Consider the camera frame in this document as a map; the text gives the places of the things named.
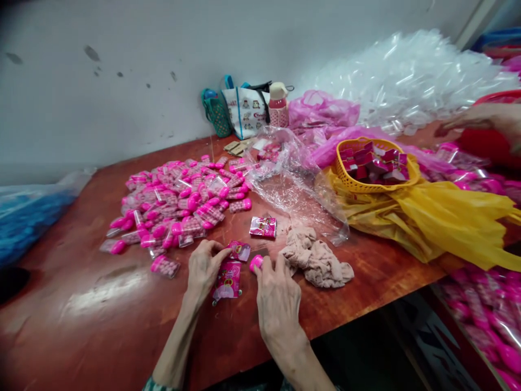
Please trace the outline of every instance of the sleeve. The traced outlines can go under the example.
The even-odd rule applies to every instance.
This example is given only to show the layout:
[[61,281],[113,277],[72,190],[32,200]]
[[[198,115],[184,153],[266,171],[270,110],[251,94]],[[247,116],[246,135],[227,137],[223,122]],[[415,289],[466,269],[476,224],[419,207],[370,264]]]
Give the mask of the sleeve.
[[167,387],[167,386],[161,386],[160,384],[157,384],[154,379],[152,379],[152,376],[148,378],[147,383],[143,387],[142,391],[180,391],[176,388]]

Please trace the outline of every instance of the pink candy wrapper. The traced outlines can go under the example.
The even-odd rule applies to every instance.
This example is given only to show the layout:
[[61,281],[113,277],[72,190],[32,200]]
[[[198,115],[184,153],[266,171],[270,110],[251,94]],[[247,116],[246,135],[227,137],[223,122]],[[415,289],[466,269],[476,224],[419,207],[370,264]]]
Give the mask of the pink candy wrapper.
[[219,269],[217,281],[212,288],[214,304],[220,299],[239,297],[240,262],[224,261]]
[[233,251],[228,255],[229,259],[239,260],[241,262],[247,262],[250,257],[251,246],[247,243],[238,241],[231,241],[227,248],[231,248]]
[[250,235],[275,238],[277,235],[277,220],[273,217],[252,217]]

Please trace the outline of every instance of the stain on wall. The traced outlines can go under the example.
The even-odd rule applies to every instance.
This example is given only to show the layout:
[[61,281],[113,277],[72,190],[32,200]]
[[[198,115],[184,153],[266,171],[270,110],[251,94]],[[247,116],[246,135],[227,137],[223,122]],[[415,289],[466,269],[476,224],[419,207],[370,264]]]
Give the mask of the stain on wall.
[[14,53],[6,53],[5,56],[11,60],[11,62],[13,64],[16,64],[16,65],[22,65],[23,64],[23,61],[22,59],[20,58],[20,56],[18,54],[14,54]]
[[85,46],[83,48],[83,51],[85,52],[85,54],[92,60],[92,61],[95,61],[95,62],[100,62],[101,60],[99,59],[99,56],[98,56],[98,53],[93,49],[91,48],[89,45]]

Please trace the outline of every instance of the white wall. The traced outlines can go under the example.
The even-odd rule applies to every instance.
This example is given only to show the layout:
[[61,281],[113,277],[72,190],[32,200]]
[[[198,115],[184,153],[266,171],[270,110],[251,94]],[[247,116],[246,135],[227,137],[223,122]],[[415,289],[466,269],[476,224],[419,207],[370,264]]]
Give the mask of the white wall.
[[[0,24],[2,52],[23,61],[17,65],[4,54],[0,58],[0,185],[55,181],[76,168],[100,167],[208,136],[213,130],[199,94],[205,87],[218,88],[225,73],[238,83],[272,79],[293,84],[290,98],[297,97],[312,86],[307,81],[327,60],[396,31],[438,27],[455,40],[478,3],[20,4]],[[86,45],[101,62],[85,54]]]

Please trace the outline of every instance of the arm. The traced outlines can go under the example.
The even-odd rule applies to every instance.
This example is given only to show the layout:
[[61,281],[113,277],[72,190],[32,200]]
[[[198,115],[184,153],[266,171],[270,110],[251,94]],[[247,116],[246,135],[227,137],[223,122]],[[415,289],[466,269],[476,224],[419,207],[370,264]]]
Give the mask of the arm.
[[156,384],[182,389],[188,350],[202,303],[217,279],[222,261],[230,252],[231,249],[224,249],[220,243],[203,240],[190,256],[188,289],[183,297],[174,327],[152,374]]
[[279,255],[275,270],[269,257],[263,270],[255,267],[259,327],[273,359],[297,390],[336,390],[316,358],[309,339],[298,323],[301,290]]

